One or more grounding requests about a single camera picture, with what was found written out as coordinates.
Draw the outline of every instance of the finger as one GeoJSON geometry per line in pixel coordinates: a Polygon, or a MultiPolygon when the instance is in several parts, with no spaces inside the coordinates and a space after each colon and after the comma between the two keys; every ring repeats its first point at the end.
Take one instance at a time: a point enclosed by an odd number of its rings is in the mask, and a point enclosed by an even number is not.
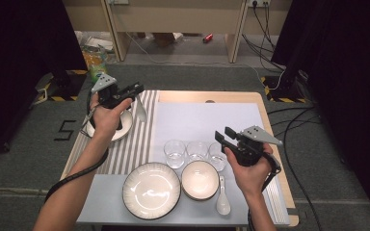
{"type": "Polygon", "coordinates": [[[119,103],[113,109],[113,111],[117,112],[118,114],[121,114],[124,110],[126,110],[131,105],[132,102],[133,102],[133,100],[131,98],[126,98],[126,99],[122,100],[122,102],[119,103]]]}
{"type": "Polygon", "coordinates": [[[232,150],[230,150],[230,148],[228,147],[225,148],[225,154],[227,157],[227,161],[230,163],[232,167],[233,165],[238,165],[235,154],[232,152],[232,150]]]}
{"type": "Polygon", "coordinates": [[[272,166],[270,165],[269,161],[264,157],[261,157],[256,165],[263,169],[266,174],[268,174],[272,170],[272,166]]]}
{"type": "Polygon", "coordinates": [[[92,101],[90,103],[90,108],[95,107],[95,105],[98,104],[98,93],[96,92],[95,94],[92,95],[92,101]]]}
{"type": "Polygon", "coordinates": [[[266,142],[263,142],[263,152],[273,154],[273,148],[266,142]]]}

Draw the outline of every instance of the wall outlet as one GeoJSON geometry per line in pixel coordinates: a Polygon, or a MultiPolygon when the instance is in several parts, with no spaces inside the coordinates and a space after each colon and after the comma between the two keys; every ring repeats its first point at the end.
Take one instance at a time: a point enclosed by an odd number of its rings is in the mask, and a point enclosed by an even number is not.
{"type": "MultiPolygon", "coordinates": [[[[253,1],[254,0],[249,0],[249,7],[253,7],[253,1]]],[[[270,0],[256,0],[257,2],[257,8],[264,8],[264,7],[269,7],[270,6],[270,0]]]]}
{"type": "Polygon", "coordinates": [[[109,0],[109,4],[111,5],[128,5],[130,4],[128,0],[109,0]]]}

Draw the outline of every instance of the forearm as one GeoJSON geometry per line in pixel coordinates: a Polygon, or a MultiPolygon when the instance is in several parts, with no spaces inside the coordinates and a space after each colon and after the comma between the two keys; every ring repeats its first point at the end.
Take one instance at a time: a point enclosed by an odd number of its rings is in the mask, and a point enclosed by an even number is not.
{"type": "MultiPolygon", "coordinates": [[[[94,135],[68,175],[98,163],[110,140],[94,135]]],[[[45,202],[35,224],[35,230],[71,230],[83,209],[95,171],[61,186],[45,202]]]]}
{"type": "Polygon", "coordinates": [[[249,210],[251,211],[251,223],[253,224],[254,230],[276,230],[269,211],[267,210],[263,194],[255,196],[245,195],[245,198],[248,202],[249,210]]]}

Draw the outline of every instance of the red object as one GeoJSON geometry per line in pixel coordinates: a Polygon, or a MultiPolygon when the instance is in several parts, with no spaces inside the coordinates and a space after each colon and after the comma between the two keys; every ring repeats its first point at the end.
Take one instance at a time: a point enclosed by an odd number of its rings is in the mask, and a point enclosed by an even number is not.
{"type": "Polygon", "coordinates": [[[208,43],[210,40],[212,40],[213,35],[209,34],[207,37],[203,38],[203,43],[208,43]]]}

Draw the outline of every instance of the black curtain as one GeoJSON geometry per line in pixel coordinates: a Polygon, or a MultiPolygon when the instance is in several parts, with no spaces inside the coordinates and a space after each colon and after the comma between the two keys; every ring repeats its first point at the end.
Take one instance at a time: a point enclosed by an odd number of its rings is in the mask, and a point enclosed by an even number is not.
{"type": "Polygon", "coordinates": [[[331,136],[370,199],[370,4],[330,2],[325,5],[332,8],[323,26],[308,28],[304,9],[309,4],[317,3],[293,1],[275,60],[307,71],[310,91],[331,136]],[[306,26],[299,30],[296,20],[306,26]],[[301,36],[296,38],[305,31],[317,35],[317,39],[305,44],[301,36]],[[294,57],[298,52],[304,55],[294,57]]]}
{"type": "Polygon", "coordinates": [[[0,2],[0,142],[8,141],[49,72],[86,69],[61,0],[0,2]]]}

